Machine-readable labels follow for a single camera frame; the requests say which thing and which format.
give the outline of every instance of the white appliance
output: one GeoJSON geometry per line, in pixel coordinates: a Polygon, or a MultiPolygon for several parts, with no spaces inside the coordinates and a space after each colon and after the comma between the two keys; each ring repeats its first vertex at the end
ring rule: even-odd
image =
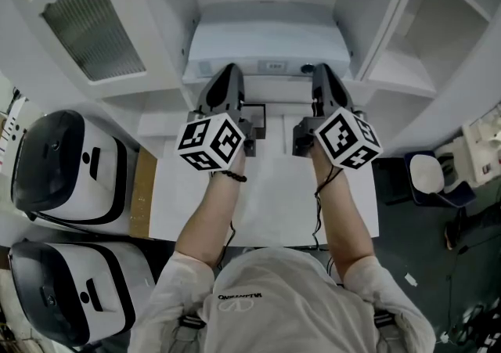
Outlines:
{"type": "Polygon", "coordinates": [[[137,154],[75,111],[34,122],[12,179],[19,210],[98,232],[128,235],[137,154]]]}
{"type": "Polygon", "coordinates": [[[212,77],[229,63],[244,75],[305,76],[326,63],[341,78],[348,49],[332,17],[320,5],[235,2],[209,5],[195,30],[187,77],[212,77]]]}
{"type": "Polygon", "coordinates": [[[129,243],[16,243],[14,285],[30,324],[65,346],[125,332],[155,282],[141,250],[129,243]]]}

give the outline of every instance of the shirt logo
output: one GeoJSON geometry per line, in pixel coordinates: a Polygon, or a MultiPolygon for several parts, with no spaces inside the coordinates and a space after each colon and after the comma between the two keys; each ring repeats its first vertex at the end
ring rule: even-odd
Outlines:
{"type": "Polygon", "coordinates": [[[254,301],[247,298],[223,301],[218,306],[220,312],[247,312],[253,307],[254,301]]]}

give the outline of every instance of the bracelet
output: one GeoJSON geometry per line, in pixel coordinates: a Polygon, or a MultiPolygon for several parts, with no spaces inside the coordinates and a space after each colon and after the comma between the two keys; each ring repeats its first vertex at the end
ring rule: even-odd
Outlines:
{"type": "Polygon", "coordinates": [[[229,176],[232,179],[235,179],[237,182],[247,182],[247,177],[246,176],[240,176],[237,174],[234,174],[231,171],[221,171],[222,174],[229,176]]]}

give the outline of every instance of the white box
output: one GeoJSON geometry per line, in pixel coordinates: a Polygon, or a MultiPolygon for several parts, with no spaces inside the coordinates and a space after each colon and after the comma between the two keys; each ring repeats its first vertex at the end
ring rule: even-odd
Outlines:
{"type": "Polygon", "coordinates": [[[359,169],[383,153],[374,128],[345,108],[338,108],[315,131],[332,165],[359,169]]]}
{"type": "Polygon", "coordinates": [[[227,113],[181,126],[175,152],[198,171],[229,169],[245,136],[227,113]]]}
{"type": "Polygon", "coordinates": [[[209,5],[189,50],[187,77],[212,77],[229,63],[244,75],[304,76],[305,64],[326,63],[339,77],[350,56],[332,12],[289,2],[209,5]]]}

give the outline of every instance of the white t-shirt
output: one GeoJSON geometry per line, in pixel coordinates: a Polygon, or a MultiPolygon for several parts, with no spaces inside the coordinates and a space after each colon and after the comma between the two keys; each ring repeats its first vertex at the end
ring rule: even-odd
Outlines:
{"type": "Polygon", "coordinates": [[[432,352],[434,331],[375,257],[354,263],[338,286],[309,254],[254,250],[214,281],[204,263],[174,253],[132,329],[130,353],[168,353],[184,314],[206,322],[204,353],[374,352],[374,308],[395,314],[409,353],[432,352]]]}

